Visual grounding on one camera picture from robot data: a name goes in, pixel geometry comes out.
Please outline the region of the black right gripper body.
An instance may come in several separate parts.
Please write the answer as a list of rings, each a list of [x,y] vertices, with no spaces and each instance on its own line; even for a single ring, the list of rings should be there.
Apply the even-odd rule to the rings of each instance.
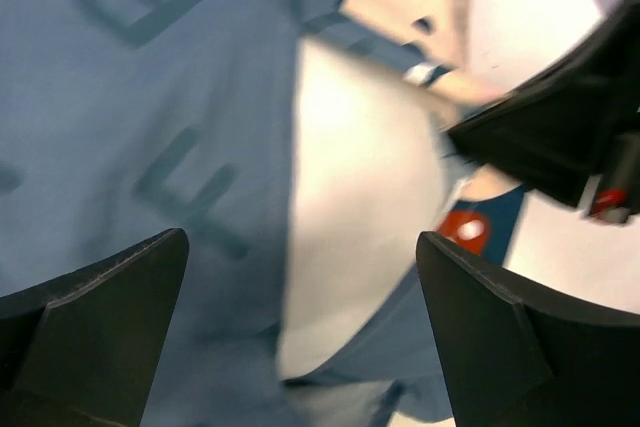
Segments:
[[[588,215],[639,212],[639,0],[617,0],[575,48],[447,132],[456,150]]]

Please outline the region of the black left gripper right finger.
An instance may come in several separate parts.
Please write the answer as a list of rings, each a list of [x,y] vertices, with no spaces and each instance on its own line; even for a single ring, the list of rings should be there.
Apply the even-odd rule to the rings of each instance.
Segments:
[[[493,265],[435,232],[417,269],[459,426],[636,426],[639,317]]]

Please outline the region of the white pillow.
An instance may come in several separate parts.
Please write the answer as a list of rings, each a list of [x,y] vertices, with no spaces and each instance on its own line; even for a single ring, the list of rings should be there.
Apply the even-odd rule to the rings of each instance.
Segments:
[[[337,353],[408,270],[450,192],[437,130],[456,115],[386,68],[300,43],[283,377]]]

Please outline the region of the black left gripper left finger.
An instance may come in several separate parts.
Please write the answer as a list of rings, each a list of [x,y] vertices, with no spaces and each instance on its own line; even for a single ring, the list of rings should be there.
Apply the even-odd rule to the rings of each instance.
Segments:
[[[188,253],[169,229],[2,297],[2,425],[139,425]]]

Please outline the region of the blue letter print pillowcase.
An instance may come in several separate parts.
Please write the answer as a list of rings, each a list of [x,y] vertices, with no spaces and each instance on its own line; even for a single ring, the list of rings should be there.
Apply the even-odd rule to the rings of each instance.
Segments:
[[[334,355],[280,374],[299,46],[452,103],[469,0],[1,0],[1,290],[179,227],[185,279],[146,426],[386,426],[452,416],[414,257]]]

